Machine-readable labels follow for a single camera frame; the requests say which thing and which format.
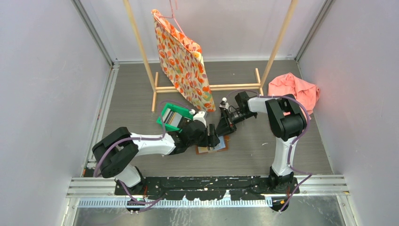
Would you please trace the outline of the green plastic card bin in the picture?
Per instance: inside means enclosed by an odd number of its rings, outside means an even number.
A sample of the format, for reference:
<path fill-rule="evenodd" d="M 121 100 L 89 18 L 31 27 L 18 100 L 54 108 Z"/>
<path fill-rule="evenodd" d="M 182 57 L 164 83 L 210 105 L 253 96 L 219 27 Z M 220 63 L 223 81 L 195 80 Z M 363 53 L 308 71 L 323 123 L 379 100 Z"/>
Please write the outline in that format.
<path fill-rule="evenodd" d="M 166 103 L 156 122 L 164 124 L 166 131 L 180 131 L 183 126 L 193 120 L 190 110 L 171 103 Z"/>

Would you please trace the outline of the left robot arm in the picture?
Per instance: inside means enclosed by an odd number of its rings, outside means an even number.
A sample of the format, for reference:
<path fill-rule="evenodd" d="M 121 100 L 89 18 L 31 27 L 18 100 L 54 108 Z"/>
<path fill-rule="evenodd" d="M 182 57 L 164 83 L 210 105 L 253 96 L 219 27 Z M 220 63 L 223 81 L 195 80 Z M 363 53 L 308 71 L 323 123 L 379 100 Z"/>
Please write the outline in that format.
<path fill-rule="evenodd" d="M 94 177 L 116 178 L 133 195 L 144 190 L 143 176 L 130 163 L 134 157 L 152 154 L 175 155 L 191 146 L 214 148 L 220 143 L 213 124 L 206 126 L 199 120 L 188 122 L 177 131 L 161 135 L 140 135 L 120 127 L 92 148 L 96 160 Z"/>

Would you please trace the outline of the brown leather card holder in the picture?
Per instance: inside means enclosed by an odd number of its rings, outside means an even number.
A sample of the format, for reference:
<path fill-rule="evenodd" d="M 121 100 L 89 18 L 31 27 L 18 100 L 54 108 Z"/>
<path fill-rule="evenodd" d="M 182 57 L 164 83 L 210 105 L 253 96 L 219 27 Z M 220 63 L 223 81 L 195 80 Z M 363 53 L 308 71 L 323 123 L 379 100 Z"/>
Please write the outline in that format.
<path fill-rule="evenodd" d="M 216 153 L 220 151 L 227 151 L 229 149 L 229 136 L 219 137 L 220 143 L 215 147 L 196 147 L 196 154 Z"/>

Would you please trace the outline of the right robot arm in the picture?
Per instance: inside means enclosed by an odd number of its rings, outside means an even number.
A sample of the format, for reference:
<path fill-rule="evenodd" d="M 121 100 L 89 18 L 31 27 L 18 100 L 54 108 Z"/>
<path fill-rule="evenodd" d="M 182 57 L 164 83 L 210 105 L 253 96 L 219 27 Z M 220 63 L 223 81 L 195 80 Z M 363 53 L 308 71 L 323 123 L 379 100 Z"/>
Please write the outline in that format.
<path fill-rule="evenodd" d="M 219 136 L 229 135 L 236 131 L 236 125 L 259 113 L 268 115 L 270 129 L 276 138 L 276 150 L 270 167 L 268 185 L 274 193 L 281 193 L 293 182 L 293 158 L 296 143 L 306 130 L 308 114 L 294 95 L 253 96 L 242 91 L 235 96 L 238 108 L 230 110 L 227 98 L 220 102 L 220 121 L 216 127 Z"/>

